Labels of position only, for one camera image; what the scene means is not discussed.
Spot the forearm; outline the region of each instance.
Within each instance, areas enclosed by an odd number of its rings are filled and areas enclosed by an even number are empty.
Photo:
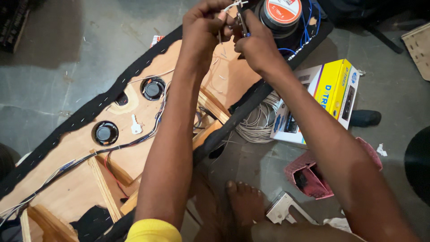
[[[287,64],[275,68],[263,78],[294,115],[353,231],[380,241],[415,238],[385,179],[361,145],[315,101]]]
[[[181,228],[192,173],[192,127],[203,77],[196,64],[179,59],[142,173],[135,220],[156,218]]]

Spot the hand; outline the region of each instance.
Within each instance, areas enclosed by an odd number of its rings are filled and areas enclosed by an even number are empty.
[[[240,38],[242,36],[239,34],[240,30],[235,28],[234,51],[242,53],[248,65],[260,76],[271,69],[288,66],[276,47],[272,31],[261,23],[251,10],[246,10],[243,16],[251,36]]]
[[[220,12],[232,3],[232,0],[202,0],[184,15],[181,57],[199,67],[204,65],[206,72],[209,70],[213,51],[219,44],[218,33],[221,32],[222,41],[229,41],[233,35],[228,26],[234,24],[234,19]]]

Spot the bare foot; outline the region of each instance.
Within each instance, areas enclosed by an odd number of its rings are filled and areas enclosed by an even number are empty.
[[[238,227],[264,220],[263,194],[246,183],[228,181],[227,194]]]

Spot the black chair leg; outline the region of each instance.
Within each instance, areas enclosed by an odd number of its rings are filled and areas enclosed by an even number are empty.
[[[390,49],[392,49],[397,54],[401,54],[403,52],[402,48],[398,47],[394,42],[389,40],[383,33],[381,33],[379,30],[377,30],[371,24],[363,24],[362,26],[365,30],[369,31],[371,34],[373,34],[375,37],[377,37],[380,41],[382,41],[386,46],[388,46]]]

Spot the yellow sleeve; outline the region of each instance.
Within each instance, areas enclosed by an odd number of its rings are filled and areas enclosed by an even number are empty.
[[[179,231],[165,221],[143,219],[130,228],[126,242],[182,242],[182,238]]]

